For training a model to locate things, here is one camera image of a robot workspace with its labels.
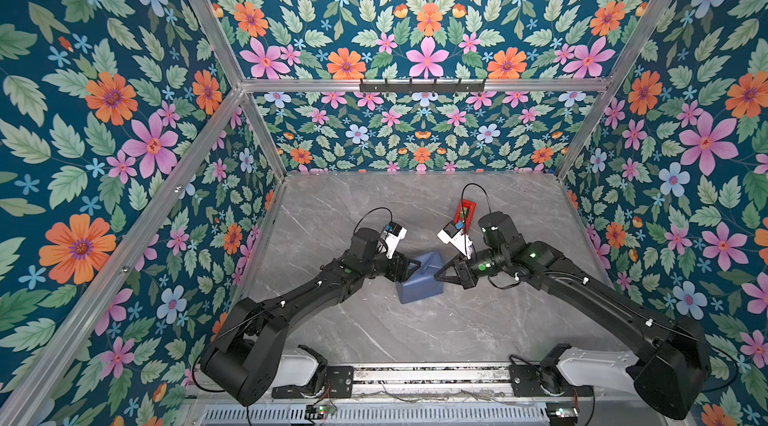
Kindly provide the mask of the light blue wrapping paper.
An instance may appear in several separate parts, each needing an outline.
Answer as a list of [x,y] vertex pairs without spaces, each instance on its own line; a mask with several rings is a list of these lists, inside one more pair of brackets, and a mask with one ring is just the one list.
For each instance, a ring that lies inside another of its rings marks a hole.
[[404,283],[397,283],[396,290],[401,304],[409,304],[431,297],[442,295],[444,285],[434,276],[444,266],[444,260],[439,251],[431,251],[415,258],[419,262],[413,274]]

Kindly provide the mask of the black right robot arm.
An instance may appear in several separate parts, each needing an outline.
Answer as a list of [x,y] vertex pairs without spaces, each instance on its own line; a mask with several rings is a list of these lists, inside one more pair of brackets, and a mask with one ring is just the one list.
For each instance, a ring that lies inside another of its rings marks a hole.
[[438,238],[458,253],[436,273],[436,280],[471,289],[482,277],[505,273],[564,301],[627,349],[590,351],[561,344],[542,360],[542,369],[555,370],[573,386],[634,393],[673,420],[688,416],[712,372],[711,348],[696,320],[673,320],[622,296],[553,246],[526,241],[506,213],[491,212],[481,217],[479,226],[483,250],[454,223],[438,232]]

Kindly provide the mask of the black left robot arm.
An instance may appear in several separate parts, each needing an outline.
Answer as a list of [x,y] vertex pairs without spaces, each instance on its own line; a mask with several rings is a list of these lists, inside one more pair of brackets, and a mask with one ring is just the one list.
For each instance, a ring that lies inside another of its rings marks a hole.
[[410,279],[420,262],[397,251],[406,234],[394,221],[381,232],[359,227],[343,254],[323,265],[313,279],[275,298],[238,301],[199,357],[200,372],[243,406],[274,388],[305,397],[322,394],[327,360],[306,345],[299,347],[300,355],[284,356],[290,333],[349,299],[368,279]]

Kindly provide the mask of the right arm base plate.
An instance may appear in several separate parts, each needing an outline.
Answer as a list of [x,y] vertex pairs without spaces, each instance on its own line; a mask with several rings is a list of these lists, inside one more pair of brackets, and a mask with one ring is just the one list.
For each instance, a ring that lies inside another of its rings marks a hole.
[[553,368],[541,371],[538,365],[514,363],[508,366],[510,385],[516,397],[591,398],[591,386],[573,386]]

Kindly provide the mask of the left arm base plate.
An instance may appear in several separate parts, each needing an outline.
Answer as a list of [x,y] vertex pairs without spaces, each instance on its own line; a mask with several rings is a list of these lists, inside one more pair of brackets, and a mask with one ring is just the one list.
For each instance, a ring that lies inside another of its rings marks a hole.
[[313,399],[323,396],[331,399],[349,399],[352,397],[355,368],[352,366],[328,366],[323,372],[316,373],[305,386],[280,386],[271,390],[273,399]]

